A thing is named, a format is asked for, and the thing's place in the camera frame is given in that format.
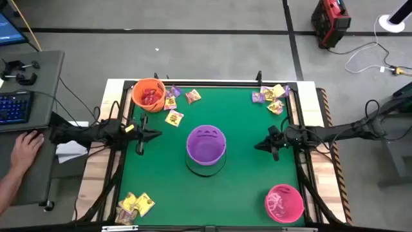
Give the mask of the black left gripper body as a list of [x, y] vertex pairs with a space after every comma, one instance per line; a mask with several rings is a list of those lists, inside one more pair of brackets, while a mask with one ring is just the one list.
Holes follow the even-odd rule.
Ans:
[[147, 125], [147, 120], [147, 115], [142, 113], [139, 121], [133, 121], [124, 128], [128, 140], [137, 140], [135, 152], [138, 155], [144, 154], [145, 126]]

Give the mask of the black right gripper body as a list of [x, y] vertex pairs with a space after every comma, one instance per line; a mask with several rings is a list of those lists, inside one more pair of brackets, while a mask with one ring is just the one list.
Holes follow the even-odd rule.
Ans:
[[290, 142], [288, 137], [285, 135], [285, 132], [281, 132], [276, 126], [269, 127], [268, 132], [270, 152], [274, 160], [279, 160], [279, 150], [282, 148], [288, 148], [290, 146]]

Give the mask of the person's forearm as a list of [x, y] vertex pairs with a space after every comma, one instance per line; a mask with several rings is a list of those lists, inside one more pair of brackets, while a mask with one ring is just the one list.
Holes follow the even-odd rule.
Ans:
[[0, 180], [0, 217], [14, 201], [21, 186], [24, 174], [25, 170], [18, 167], [12, 167]]

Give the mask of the orange halloween bucket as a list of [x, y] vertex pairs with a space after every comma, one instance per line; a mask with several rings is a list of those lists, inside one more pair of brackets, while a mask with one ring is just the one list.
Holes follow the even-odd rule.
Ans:
[[[160, 90], [162, 93], [160, 100], [156, 101], [152, 105], [143, 105], [141, 103], [141, 96], [143, 94], [143, 90], [146, 88], [154, 88]], [[154, 78], [141, 79], [133, 87], [132, 100], [136, 105], [141, 107], [143, 110], [155, 113], [163, 110], [165, 104], [165, 95], [166, 89], [162, 81]]]

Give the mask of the red candy wrappers pile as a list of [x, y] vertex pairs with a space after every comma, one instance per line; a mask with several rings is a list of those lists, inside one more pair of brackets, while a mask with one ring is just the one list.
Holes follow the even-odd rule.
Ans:
[[160, 100], [162, 93], [160, 90], [154, 88], [146, 88], [143, 90], [143, 94], [141, 96], [141, 103], [143, 105], [152, 105], [156, 101]]

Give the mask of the orange pink candy pack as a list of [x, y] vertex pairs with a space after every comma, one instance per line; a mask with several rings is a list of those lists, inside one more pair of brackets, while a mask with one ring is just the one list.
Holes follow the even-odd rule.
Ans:
[[201, 95], [197, 92], [196, 89], [192, 89], [191, 91], [185, 93], [185, 97], [189, 104], [192, 104], [201, 99]]

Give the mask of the purple halloween bucket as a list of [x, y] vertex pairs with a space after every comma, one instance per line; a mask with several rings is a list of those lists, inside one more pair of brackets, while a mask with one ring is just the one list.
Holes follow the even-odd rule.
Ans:
[[227, 140], [215, 126], [201, 125], [193, 129], [186, 141], [185, 164], [199, 177], [212, 177], [226, 164]]

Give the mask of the pink halloween bucket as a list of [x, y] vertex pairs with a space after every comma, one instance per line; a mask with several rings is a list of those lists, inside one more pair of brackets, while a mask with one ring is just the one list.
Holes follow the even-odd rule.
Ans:
[[288, 184], [275, 185], [264, 201], [267, 215], [276, 222], [289, 224], [299, 220], [304, 211], [301, 194]]

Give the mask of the brown gold candy pack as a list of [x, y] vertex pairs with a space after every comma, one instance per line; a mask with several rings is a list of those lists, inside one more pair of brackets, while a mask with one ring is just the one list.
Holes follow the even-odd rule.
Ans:
[[125, 226], [131, 226], [138, 215], [137, 210], [133, 210], [131, 213], [122, 209], [121, 207], [116, 207], [116, 224], [122, 224]]

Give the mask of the striped hazard tape strip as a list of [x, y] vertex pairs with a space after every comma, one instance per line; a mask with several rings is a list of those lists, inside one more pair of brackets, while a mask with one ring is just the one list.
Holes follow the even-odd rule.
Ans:
[[[330, 108], [329, 108], [326, 91], [323, 88], [316, 88], [316, 92], [317, 92], [317, 96], [319, 100], [319, 105], [321, 108], [321, 113], [323, 116], [324, 127], [330, 128], [333, 126], [333, 124], [332, 124], [332, 116], [330, 114]], [[339, 188], [339, 194], [341, 196], [342, 210], [343, 210], [344, 217], [345, 217], [344, 222], [352, 226], [353, 220], [351, 218], [350, 203], [349, 203], [348, 195], [346, 192], [346, 185], [345, 185], [344, 176], [342, 172], [339, 151], [338, 151], [338, 147], [336, 143], [332, 144], [331, 156], [333, 160], [335, 176], [337, 179], [337, 185]]]

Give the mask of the white paper sheet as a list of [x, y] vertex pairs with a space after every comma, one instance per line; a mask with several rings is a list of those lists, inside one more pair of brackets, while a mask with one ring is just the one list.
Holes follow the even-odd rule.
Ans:
[[59, 164], [67, 162], [71, 159], [87, 154], [88, 149], [74, 140], [65, 144], [58, 144], [56, 149], [56, 156]]

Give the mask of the grey side desk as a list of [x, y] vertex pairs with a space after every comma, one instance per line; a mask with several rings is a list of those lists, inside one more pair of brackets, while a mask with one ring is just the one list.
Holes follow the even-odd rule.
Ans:
[[55, 105], [55, 96], [64, 59], [64, 52], [30, 52], [30, 53], [3, 53], [0, 54], [0, 72], [4, 69], [4, 62], [21, 61], [29, 64], [37, 61], [38, 70], [27, 68], [24, 73], [28, 76], [37, 75], [36, 82], [31, 86], [21, 86], [15, 81], [5, 81], [0, 86], [0, 93], [18, 92], [21, 90], [33, 92], [33, 103], [28, 122], [20, 124], [0, 124], [0, 179], [10, 167], [10, 153], [18, 135], [37, 130], [45, 136], [33, 164], [23, 177], [21, 186], [13, 201], [14, 206], [40, 204], [48, 200], [51, 181], [52, 164], [55, 158], [56, 145], [48, 138], [51, 134], [50, 119]]

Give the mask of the person's hand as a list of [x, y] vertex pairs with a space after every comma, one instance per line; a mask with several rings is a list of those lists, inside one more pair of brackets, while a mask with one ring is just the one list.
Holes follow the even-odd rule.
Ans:
[[44, 135], [36, 130], [20, 134], [15, 140], [11, 153], [11, 168], [26, 172], [33, 164], [43, 142]]

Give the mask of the grey equipment stand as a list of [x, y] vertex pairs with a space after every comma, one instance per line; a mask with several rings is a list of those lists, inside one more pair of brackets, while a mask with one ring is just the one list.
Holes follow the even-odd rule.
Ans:
[[386, 136], [382, 147], [395, 170], [392, 177], [378, 183], [380, 188], [412, 184], [412, 125], [406, 122], [385, 122]]

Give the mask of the red black power station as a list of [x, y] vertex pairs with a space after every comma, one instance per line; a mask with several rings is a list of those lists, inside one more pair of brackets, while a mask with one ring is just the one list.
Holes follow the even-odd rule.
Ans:
[[320, 48], [334, 48], [350, 27], [351, 17], [343, 0], [319, 0], [311, 24]]

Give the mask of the black c clamp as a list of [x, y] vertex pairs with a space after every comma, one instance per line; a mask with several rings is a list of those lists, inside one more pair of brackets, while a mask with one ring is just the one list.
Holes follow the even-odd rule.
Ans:
[[12, 73], [14, 70], [25, 71], [27, 68], [35, 68], [37, 70], [40, 68], [40, 65], [37, 61], [32, 61], [31, 64], [24, 64], [19, 60], [7, 62], [3, 59], [3, 63], [5, 65], [4, 71], [6, 73]]
[[8, 75], [5, 72], [0, 73], [0, 79], [3, 81], [8, 81], [9, 79], [15, 79], [15, 81], [21, 86], [32, 86], [37, 80], [37, 75], [35, 73], [31, 74], [29, 78], [25, 77], [23, 74]]

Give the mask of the black backlit keyboard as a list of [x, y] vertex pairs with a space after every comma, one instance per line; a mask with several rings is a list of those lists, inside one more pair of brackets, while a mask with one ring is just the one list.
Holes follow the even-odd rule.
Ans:
[[29, 121], [33, 92], [0, 93], [0, 124], [20, 124]]

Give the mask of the yellow black plug connector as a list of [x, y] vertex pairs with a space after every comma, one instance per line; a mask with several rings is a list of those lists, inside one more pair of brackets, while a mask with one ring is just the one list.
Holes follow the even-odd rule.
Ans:
[[391, 71], [393, 75], [405, 75], [405, 76], [410, 76], [412, 77], [412, 73], [411, 72], [407, 72], [405, 70], [403, 70], [402, 68], [398, 67], [398, 66], [392, 66], [391, 67]]

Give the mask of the tower fan with white base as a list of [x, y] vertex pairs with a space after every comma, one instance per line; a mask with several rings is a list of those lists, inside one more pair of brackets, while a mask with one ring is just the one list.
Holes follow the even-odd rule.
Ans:
[[412, 15], [412, 0], [406, 0], [391, 14], [379, 16], [379, 25], [388, 32], [399, 33], [405, 29], [405, 20]]

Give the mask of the blue lit monitor screen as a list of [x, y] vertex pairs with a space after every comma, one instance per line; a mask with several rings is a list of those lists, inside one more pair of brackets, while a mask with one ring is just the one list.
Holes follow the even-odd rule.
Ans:
[[0, 13], [0, 46], [24, 44], [28, 38], [2, 13]]

